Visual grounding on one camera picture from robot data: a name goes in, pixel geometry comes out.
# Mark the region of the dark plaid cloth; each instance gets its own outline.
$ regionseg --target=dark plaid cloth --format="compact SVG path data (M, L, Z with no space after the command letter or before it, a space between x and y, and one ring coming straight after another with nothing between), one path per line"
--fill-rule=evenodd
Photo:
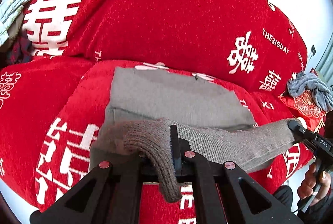
M31 48L32 43L29 41L26 33L20 33L10 50L6 52L7 65L17 64L17 63L28 63L31 61Z

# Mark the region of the black pants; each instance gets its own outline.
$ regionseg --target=black pants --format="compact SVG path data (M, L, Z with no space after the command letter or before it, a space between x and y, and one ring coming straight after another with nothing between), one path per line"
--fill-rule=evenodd
M277 191L273 194L273 196L280 201L283 205L285 205L289 210L291 210L293 194L292 190L289 186L283 185L280 186Z

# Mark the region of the gray fabric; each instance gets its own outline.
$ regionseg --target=gray fabric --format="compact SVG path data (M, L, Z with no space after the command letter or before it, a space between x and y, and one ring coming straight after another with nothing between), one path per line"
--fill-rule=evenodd
M312 91L314 103L326 112L333 110L333 96L327 85L314 73L300 72L293 80L288 80L288 93L291 97L299 97L305 89Z
M116 68L108 109L113 109L115 116L169 118L190 126L228 130L255 124L234 92L201 78L164 70Z
M253 172L295 143L287 125L290 120L233 133L222 129L194 128L184 124L177 124L177 129L179 137L187 139L191 149L208 160L217 163L231 160L245 171ZM116 125L108 122L105 120L98 140L91 146L91 166L107 160L110 153L129 155L142 151L156 168L160 191L165 200L179 200L181 193L174 175L170 149L170 126L175 122L168 119L129 121Z
M12 46L14 40L16 39L22 22L23 22L23 11L16 17L14 22L9 27L7 33L8 33L8 39L4 42L2 46L0 46L0 52L7 52L7 50Z
M98 140L90 148L90 165L95 167L100 161L107 160L103 157L110 153L128 156L142 151L156 169L164 199L177 202L181 192L171 157L170 125L170 121L164 119L123 122L114 126L104 123L105 132L99 132ZM116 159L118 163L122 160L126 158Z

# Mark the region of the gold pattern on red bag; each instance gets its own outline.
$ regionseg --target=gold pattern on red bag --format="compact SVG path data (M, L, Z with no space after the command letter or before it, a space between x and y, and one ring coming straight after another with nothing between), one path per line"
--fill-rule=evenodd
M310 90L305 90L302 95L294 98L294 107L300 110L303 115L315 118L319 118L322 111L314 103Z

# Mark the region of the black device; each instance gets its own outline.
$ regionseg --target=black device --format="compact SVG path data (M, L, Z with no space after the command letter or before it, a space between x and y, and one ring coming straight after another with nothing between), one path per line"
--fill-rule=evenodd
M198 224L302 224L303 221L234 162L217 164L191 151L172 125L171 147L179 182L192 182ZM120 165L102 161L31 224L137 224L143 182L158 182L142 154Z
M314 173L316 185L313 188L313 195L297 203L299 210L305 213L321 187L319 181L320 174L323 171L333 171L333 140L326 139L319 134L305 129L295 120L291 120L288 126L313 151L313 155L316 157L316 171Z

